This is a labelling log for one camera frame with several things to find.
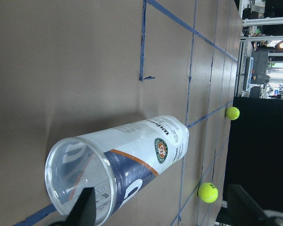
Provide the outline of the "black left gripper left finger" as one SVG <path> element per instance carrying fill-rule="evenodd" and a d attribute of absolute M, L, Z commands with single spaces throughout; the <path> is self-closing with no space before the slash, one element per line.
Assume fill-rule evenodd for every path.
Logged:
<path fill-rule="evenodd" d="M 67 226 L 94 226 L 96 201 L 94 187 L 84 188 L 66 219 Z"/>

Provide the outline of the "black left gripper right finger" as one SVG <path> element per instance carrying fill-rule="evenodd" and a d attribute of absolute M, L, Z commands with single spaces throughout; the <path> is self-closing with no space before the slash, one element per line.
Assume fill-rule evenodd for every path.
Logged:
<path fill-rule="evenodd" d="M 232 226 L 273 226 L 262 208 L 238 184 L 230 184 L 227 189 L 227 209 Z"/>

